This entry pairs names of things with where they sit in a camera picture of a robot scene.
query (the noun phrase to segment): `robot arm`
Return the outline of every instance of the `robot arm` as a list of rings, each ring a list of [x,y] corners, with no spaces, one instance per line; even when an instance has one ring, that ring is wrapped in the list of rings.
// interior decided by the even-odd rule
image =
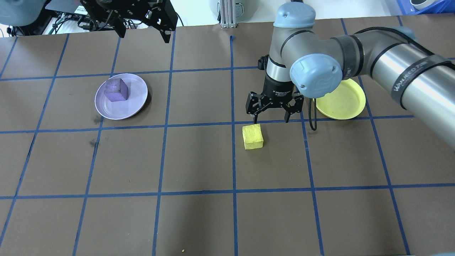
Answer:
[[[455,66],[450,60],[417,44],[406,28],[375,27],[322,41],[311,31],[314,18],[314,10],[304,3],[286,3],[278,10],[264,90],[248,96],[247,113],[255,121],[269,108],[263,102],[284,108],[288,121],[302,108],[286,109],[293,98],[319,98],[341,80],[370,75],[455,148]],[[298,91],[293,94],[294,85]]]
[[[177,14],[169,0],[80,0],[90,17],[114,28],[120,37],[125,36],[125,19],[140,20],[160,31],[169,43],[171,31],[177,26]]]

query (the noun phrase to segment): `plate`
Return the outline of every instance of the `plate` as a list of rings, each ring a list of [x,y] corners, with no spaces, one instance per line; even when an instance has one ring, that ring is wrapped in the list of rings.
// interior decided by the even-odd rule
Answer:
[[[365,93],[352,79],[341,81],[331,93],[316,101],[316,108],[325,116],[346,120],[358,116],[365,108]]]
[[[145,81],[134,74],[119,74],[112,78],[121,78],[128,86],[128,99],[125,101],[111,102],[104,95],[104,85],[101,84],[95,95],[95,108],[98,113],[107,119],[121,120],[136,114],[145,104],[147,99],[147,85]]]

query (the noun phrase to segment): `purple cube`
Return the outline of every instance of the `purple cube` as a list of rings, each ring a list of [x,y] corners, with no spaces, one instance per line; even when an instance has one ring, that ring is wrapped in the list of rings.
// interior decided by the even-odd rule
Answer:
[[[128,99],[128,86],[121,78],[106,80],[104,95],[112,101],[125,101]]]

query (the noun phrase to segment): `yellow block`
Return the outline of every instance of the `yellow block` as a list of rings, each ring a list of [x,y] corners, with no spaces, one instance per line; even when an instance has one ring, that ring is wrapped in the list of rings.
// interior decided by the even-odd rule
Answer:
[[[264,138],[262,138],[261,125],[259,123],[243,126],[242,134],[245,150],[262,148]]]

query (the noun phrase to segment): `plate rim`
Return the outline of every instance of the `plate rim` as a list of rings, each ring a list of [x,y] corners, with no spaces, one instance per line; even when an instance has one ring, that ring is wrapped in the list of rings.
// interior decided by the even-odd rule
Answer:
[[[115,77],[118,77],[118,76],[124,76],[124,75],[132,75],[132,76],[138,77],[138,78],[143,82],[143,85],[142,85],[142,83],[141,83],[140,86],[141,86],[141,87],[144,86],[145,89],[146,89],[146,92],[148,92],[147,83],[145,83],[145,81],[144,81],[144,79],[143,79],[142,77],[140,77],[140,76],[138,76],[138,75],[136,75],[136,74],[131,74],[131,73],[117,74],[117,75],[115,75],[115,76],[112,76],[112,77],[108,78],[108,80],[109,80],[109,79],[112,79],[112,78],[115,78]],[[144,107],[144,104],[145,104],[145,102],[147,101],[147,97],[144,97],[144,100],[143,100],[143,102],[141,103],[141,106],[139,107],[139,109],[138,109],[136,112],[132,113],[131,115],[127,115],[126,117],[120,117],[120,118],[109,118],[109,117],[103,115],[103,114],[100,112],[100,110],[98,109],[98,105],[97,105],[97,103],[96,103],[96,97],[98,96],[98,93],[99,93],[101,87],[103,87],[103,84],[104,84],[105,82],[106,82],[106,81],[104,81],[104,82],[100,85],[100,87],[98,87],[98,90],[96,91],[96,93],[95,93],[95,98],[94,98],[95,109],[96,109],[96,111],[98,112],[98,114],[100,114],[102,117],[107,118],[107,119],[109,119],[109,120],[123,120],[123,119],[130,118],[130,117],[134,116],[135,114],[137,114],[137,112],[139,112],[139,111]]]
[[[343,80],[341,81],[340,85],[343,84],[344,86],[347,86],[348,88],[350,88],[354,93],[355,95],[357,95],[357,98],[360,100],[359,102],[359,106],[357,108],[357,110],[349,117],[349,118],[343,118],[343,119],[340,119],[340,118],[334,118],[332,116],[330,116],[329,114],[326,114],[325,111],[321,110],[318,106],[318,102],[316,101],[316,108],[323,114],[325,115],[326,117],[328,118],[331,118],[331,119],[335,119],[335,120],[349,120],[349,119],[353,119],[354,117],[358,116],[362,111],[363,109],[365,108],[365,105],[366,105],[366,95],[365,95],[365,92],[363,91],[362,87],[360,87],[360,85],[354,81],[353,79],[347,79],[347,80]]]

